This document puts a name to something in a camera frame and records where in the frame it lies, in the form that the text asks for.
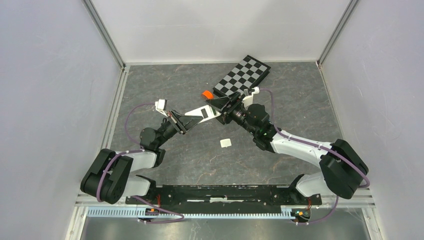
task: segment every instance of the orange object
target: orange object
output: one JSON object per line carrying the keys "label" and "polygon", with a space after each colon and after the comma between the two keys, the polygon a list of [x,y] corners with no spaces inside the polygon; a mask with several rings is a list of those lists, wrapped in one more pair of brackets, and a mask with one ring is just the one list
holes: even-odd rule
{"label": "orange object", "polygon": [[206,91],[202,92],[202,95],[203,95],[206,99],[214,99],[214,95],[213,95],[210,91],[208,91],[208,90],[206,90]]}

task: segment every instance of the metal bracket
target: metal bracket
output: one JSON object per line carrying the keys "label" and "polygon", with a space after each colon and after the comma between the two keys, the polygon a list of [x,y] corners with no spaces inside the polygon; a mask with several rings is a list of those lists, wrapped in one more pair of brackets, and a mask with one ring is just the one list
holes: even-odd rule
{"label": "metal bracket", "polygon": [[111,36],[108,33],[108,30],[106,29],[105,25],[103,24],[102,19],[99,16],[99,13],[97,12],[96,8],[94,7],[94,4],[91,0],[82,0],[82,2],[85,5],[85,8],[87,9],[88,13],[90,14],[91,18],[93,19],[93,22],[95,26],[98,29],[98,32],[103,37],[104,42],[109,47],[109,50],[111,51],[113,58],[116,60],[116,63],[121,67],[125,68],[125,62],[122,59],[121,55],[118,52],[117,47],[114,44],[114,41],[112,41]]}
{"label": "metal bracket", "polygon": [[89,207],[87,206],[76,206],[73,208],[72,217],[66,232],[66,240],[81,239],[88,211]]}
{"label": "metal bracket", "polygon": [[[148,214],[151,207],[147,205],[126,206],[126,207],[108,207],[108,206],[91,206],[88,209],[87,217],[98,218],[179,218],[167,213],[158,215]],[[295,219],[291,216],[292,209],[282,207],[281,213],[233,213],[233,214],[184,214],[186,219]]]}
{"label": "metal bracket", "polygon": [[346,7],[346,10],[344,10],[343,15],[341,16],[340,20],[338,21],[337,26],[335,27],[330,39],[327,42],[327,45],[325,45],[324,50],[321,53],[321,56],[319,56],[318,61],[316,62],[318,65],[318,68],[324,63],[327,56],[329,55],[330,50],[333,48],[334,44],[336,43],[337,39],[340,36],[340,33],[342,32],[343,28],[345,27],[346,23],[348,22],[349,18],[352,15],[352,12],[355,10],[355,7],[357,6],[359,0],[350,0],[349,4]]}
{"label": "metal bracket", "polygon": [[366,228],[368,229],[371,240],[383,240],[382,232],[377,220],[375,208],[362,208],[363,217],[365,218]]}
{"label": "metal bracket", "polygon": [[104,132],[103,140],[100,148],[97,150],[99,152],[100,149],[105,149],[111,146],[112,137],[114,136],[115,126],[118,120],[118,113],[121,107],[122,98],[124,96],[125,85],[127,84],[128,72],[130,70],[130,66],[125,67],[125,69],[121,72],[119,77],[119,82],[116,86],[116,92],[113,99],[112,108],[110,109],[109,118],[107,120],[106,130]]}

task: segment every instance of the black joint housing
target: black joint housing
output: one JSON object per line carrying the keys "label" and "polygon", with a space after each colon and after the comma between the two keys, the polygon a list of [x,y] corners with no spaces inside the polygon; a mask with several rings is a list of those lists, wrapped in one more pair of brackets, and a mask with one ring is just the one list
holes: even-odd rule
{"label": "black joint housing", "polygon": [[242,97],[239,92],[235,92],[230,96],[208,99],[206,103],[221,113],[216,118],[221,124],[236,122],[253,135],[253,142],[259,149],[274,153],[271,142],[277,131],[270,122],[265,106],[255,103],[245,109]]}
{"label": "black joint housing", "polygon": [[[116,152],[110,149],[104,148],[100,150],[81,181],[81,191],[96,197],[103,170],[106,168],[109,161],[115,157],[115,155]],[[100,189],[100,199],[102,201],[109,204],[115,204],[122,197],[125,186],[127,185],[132,164],[133,158],[129,156],[120,156],[115,160],[110,168],[113,170],[112,173],[106,174]]]}
{"label": "black joint housing", "polygon": [[[364,175],[368,174],[367,165],[365,165],[347,141],[337,139],[331,145],[333,151],[349,160]],[[330,152],[321,156],[319,166],[321,167],[327,187],[337,196],[344,199],[351,199],[364,180],[351,166]]]}

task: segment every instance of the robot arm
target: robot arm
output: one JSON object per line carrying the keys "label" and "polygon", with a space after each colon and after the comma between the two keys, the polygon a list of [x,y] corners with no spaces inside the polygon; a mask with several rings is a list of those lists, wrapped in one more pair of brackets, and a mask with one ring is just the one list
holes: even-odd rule
{"label": "robot arm", "polygon": [[235,121],[253,135],[253,142],[261,150],[287,154],[319,167],[321,172],[303,175],[296,183],[296,189],[304,197],[336,194],[341,198],[352,198],[363,178],[347,163],[321,148],[339,153],[366,175],[368,168],[352,147],[342,139],[334,143],[319,142],[294,136],[281,129],[277,132],[265,106],[253,104],[253,95],[258,92],[259,89],[255,87],[253,92],[245,90],[246,97],[235,92],[230,96],[209,99],[206,103],[221,113],[217,119],[223,125]]}
{"label": "robot arm", "polygon": [[[165,99],[155,102],[155,109],[163,114],[160,127],[144,128],[140,133],[140,146],[144,151],[127,151],[119,155],[102,182],[100,199],[110,204],[116,203],[121,196],[144,196],[148,192],[151,180],[143,176],[130,176],[130,172],[139,169],[155,168],[162,163],[165,150],[160,147],[175,134],[186,134],[199,123],[220,115],[209,105],[205,105],[180,114],[175,110],[166,111]],[[96,196],[105,168],[111,160],[120,154],[110,149],[102,149],[81,181],[80,189],[84,193]]]}

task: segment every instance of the checkerboard pattern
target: checkerboard pattern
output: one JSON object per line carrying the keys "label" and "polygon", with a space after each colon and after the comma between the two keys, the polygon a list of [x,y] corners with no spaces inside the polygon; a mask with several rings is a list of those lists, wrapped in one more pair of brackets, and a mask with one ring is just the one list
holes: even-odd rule
{"label": "checkerboard pattern", "polygon": [[218,97],[229,96],[235,92],[257,87],[268,75],[271,67],[247,55],[214,88]]}

